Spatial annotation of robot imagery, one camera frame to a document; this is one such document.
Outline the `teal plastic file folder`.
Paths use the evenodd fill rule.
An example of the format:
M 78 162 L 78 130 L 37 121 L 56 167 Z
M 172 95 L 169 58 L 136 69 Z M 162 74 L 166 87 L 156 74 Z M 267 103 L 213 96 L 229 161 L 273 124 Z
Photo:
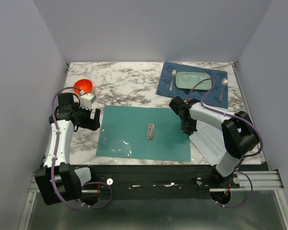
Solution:
M 154 138 L 147 140 L 153 123 Z M 99 157 L 161 161 L 191 161 L 189 137 L 170 108 L 107 105 L 96 150 Z

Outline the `silver metal folder clip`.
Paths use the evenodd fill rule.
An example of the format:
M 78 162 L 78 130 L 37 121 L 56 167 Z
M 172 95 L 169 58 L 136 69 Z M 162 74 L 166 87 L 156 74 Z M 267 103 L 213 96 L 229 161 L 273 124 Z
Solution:
M 150 123 L 147 125 L 147 140 L 153 140 L 154 128 L 155 128 L 155 125 L 153 123 Z

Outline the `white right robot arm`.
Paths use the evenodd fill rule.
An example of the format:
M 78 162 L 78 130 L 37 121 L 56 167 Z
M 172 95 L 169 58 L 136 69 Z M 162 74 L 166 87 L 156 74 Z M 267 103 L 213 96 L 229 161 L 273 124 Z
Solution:
M 189 136 L 192 144 L 199 137 L 198 122 L 210 125 L 221 131 L 225 152 L 219 156 L 211 150 L 205 150 L 202 155 L 213 166 L 211 182 L 221 188 L 228 183 L 229 177 L 246 154 L 253 150 L 262 140 L 245 111 L 226 113 L 204 105 L 196 99 L 188 102 L 175 97 L 169 103 L 170 108 L 181 119 L 181 132 Z

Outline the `printed paper stack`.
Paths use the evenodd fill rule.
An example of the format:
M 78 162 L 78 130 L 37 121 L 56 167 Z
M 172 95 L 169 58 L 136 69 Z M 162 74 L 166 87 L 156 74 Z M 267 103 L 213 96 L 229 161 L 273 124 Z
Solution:
M 218 164 L 226 153 L 222 132 L 204 122 L 197 121 L 197 131 L 189 136 L 189 140 L 212 166 Z

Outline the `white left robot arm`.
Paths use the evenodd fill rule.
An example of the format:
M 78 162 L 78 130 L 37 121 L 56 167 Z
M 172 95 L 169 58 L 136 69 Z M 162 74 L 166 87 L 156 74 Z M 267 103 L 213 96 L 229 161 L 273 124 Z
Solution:
M 100 109 L 92 110 L 96 100 L 93 93 L 82 93 L 78 101 L 75 94 L 63 92 L 55 96 L 58 106 L 49 117 L 50 145 L 42 168 L 35 171 L 35 181 L 46 205 L 77 200 L 82 187 L 96 186 L 95 171 L 90 166 L 75 167 L 70 164 L 72 135 L 79 128 L 96 131 L 100 128 Z

